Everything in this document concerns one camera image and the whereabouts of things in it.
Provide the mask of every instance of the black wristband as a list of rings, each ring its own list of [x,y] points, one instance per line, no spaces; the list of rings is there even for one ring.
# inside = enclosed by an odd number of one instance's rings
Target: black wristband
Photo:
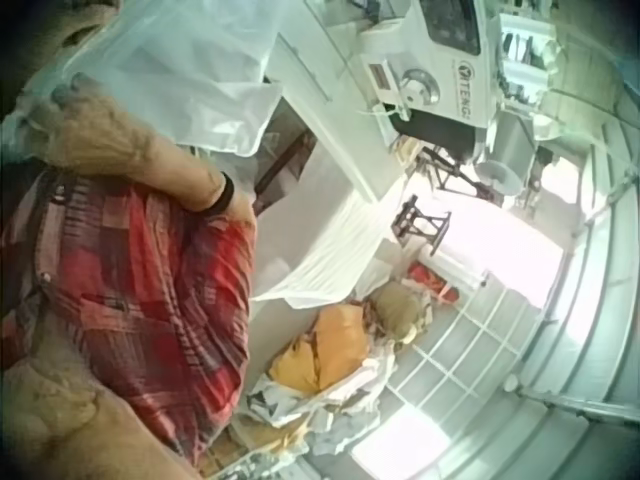
[[[233,180],[229,178],[229,175],[222,172],[222,176],[225,179],[224,190],[222,191],[222,194],[220,195],[218,200],[216,200],[216,203],[202,212],[206,215],[220,215],[221,213],[224,213],[227,208],[229,208],[229,204],[231,203],[231,199],[233,198],[236,187],[233,185]]]

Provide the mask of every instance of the machine knob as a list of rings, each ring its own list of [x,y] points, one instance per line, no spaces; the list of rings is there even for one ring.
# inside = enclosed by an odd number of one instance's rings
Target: machine knob
[[[410,108],[424,108],[440,100],[436,80],[424,70],[409,70],[400,83],[400,94]]]
[[[400,93],[405,103],[411,107],[422,107],[429,101],[427,86],[411,78],[402,81]]]

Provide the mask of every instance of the plastic sheet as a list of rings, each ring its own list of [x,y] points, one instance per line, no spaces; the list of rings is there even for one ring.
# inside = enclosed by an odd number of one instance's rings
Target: plastic sheet
[[[176,143],[253,155],[281,87],[263,83],[289,0],[135,0],[29,89],[83,71]]]

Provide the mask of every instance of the man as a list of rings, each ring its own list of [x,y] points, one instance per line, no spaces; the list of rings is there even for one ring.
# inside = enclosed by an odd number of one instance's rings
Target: man
[[[44,163],[2,172],[4,447],[35,478],[198,478],[248,360],[250,202],[84,75],[19,104]]]

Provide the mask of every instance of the red plaid shirt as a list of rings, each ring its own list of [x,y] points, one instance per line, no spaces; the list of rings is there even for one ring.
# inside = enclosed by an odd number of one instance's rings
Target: red plaid shirt
[[[3,223],[3,371],[51,308],[98,380],[195,463],[242,386],[254,242],[225,214],[46,169]]]

